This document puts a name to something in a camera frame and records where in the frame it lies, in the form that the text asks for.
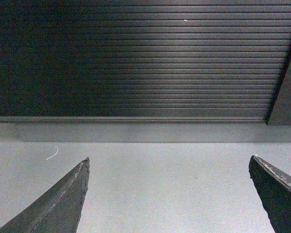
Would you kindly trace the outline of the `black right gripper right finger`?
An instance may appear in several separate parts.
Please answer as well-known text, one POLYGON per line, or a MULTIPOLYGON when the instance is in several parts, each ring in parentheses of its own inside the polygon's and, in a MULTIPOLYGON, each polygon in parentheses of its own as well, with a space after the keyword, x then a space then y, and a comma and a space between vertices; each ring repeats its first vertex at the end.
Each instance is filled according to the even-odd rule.
POLYGON ((276 233, 291 233, 291 176, 253 155, 249 173, 276 233))

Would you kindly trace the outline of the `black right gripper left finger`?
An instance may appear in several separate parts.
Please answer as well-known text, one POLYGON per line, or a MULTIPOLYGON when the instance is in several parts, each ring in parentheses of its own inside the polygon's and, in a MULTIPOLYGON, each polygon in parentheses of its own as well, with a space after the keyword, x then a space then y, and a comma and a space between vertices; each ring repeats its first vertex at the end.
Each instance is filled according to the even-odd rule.
POLYGON ((75 233, 88 190, 86 158, 30 206, 0 228, 0 233, 75 233))

